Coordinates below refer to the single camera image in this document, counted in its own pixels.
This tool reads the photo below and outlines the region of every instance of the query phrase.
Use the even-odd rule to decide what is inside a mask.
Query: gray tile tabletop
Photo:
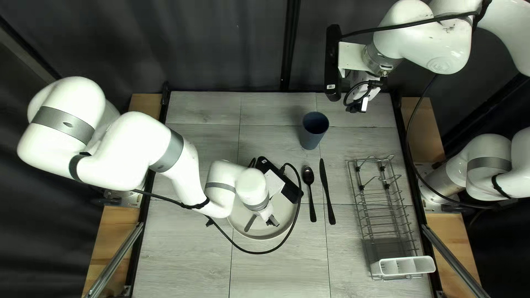
[[[302,116],[315,110],[327,115],[331,127],[320,145],[308,151],[299,144],[298,130]],[[250,255],[232,247],[214,226],[205,227],[201,214],[152,200],[134,297],[432,297],[426,276],[399,282],[370,278],[353,205],[347,160],[389,154],[395,155],[395,172],[403,175],[398,185],[404,202],[412,204],[388,94],[379,94],[366,114],[357,115],[322,93],[172,92],[166,125],[195,144],[203,186],[212,161],[219,159],[246,166],[253,157],[265,156],[277,167],[292,163],[299,173],[304,165],[311,166],[317,222],[309,220],[303,184],[305,195],[289,239],[270,254]],[[326,166],[336,225],[329,224],[323,204],[320,158]],[[289,169],[285,173],[296,183]],[[362,179],[372,174],[366,171]],[[171,182],[159,174],[153,192],[176,198]],[[413,206],[407,208],[418,237]],[[285,235],[250,240],[227,220],[216,221],[250,250],[270,249]]]

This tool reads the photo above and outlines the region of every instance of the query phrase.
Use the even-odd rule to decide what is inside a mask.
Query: wire rack
[[[401,175],[394,173],[393,158],[394,155],[382,159],[369,156],[363,160],[347,161],[364,251],[370,275],[375,281],[423,276],[409,274],[389,278],[373,275],[370,268],[370,264],[380,259],[418,255],[407,206],[403,204],[397,184]]]

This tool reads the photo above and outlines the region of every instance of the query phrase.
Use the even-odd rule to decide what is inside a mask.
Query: spoon
[[[311,219],[311,222],[316,222],[316,214],[315,214],[315,205],[313,205],[313,194],[311,193],[311,184],[315,181],[315,175],[313,174],[313,170],[306,166],[304,168],[304,172],[302,173],[302,178],[304,180],[304,183],[309,186],[309,217]]]

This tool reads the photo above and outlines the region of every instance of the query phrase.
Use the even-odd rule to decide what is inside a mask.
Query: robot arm
[[[480,135],[455,157],[425,177],[425,181],[444,196],[464,189],[478,200],[506,198],[493,188],[491,178],[512,198],[530,196],[530,127],[519,131],[512,142],[494,135]],[[447,201],[420,183],[422,196],[434,203]]]
[[[68,77],[45,87],[31,100],[28,120],[17,153],[36,168],[112,190],[137,188],[151,169],[168,177],[188,206],[208,197],[194,209],[200,213],[225,218],[238,195],[256,216],[278,225],[263,173],[216,161],[203,192],[195,146],[146,114],[119,116],[91,80]]]
[[[429,5],[420,0],[397,1],[387,12],[379,27],[399,25],[434,17],[484,10],[481,0],[432,0]],[[345,69],[351,69],[351,86],[368,80],[388,76],[403,59],[410,60],[438,74],[453,74],[467,63],[471,50],[472,24],[476,17],[451,19],[401,29],[374,33],[368,45],[340,42],[337,66],[342,77]],[[492,0],[477,26],[494,33],[506,45],[515,66],[530,76],[530,3],[526,0]],[[326,80],[326,92],[331,101],[337,101],[334,76]],[[361,100],[366,91],[364,85],[351,93],[351,99]],[[379,91],[372,89],[363,98],[359,111],[366,111],[366,104]]]

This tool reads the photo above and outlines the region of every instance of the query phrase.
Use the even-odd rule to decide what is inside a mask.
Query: cup
[[[313,150],[330,127],[328,118],[320,112],[309,112],[302,120],[300,144],[304,149]]]

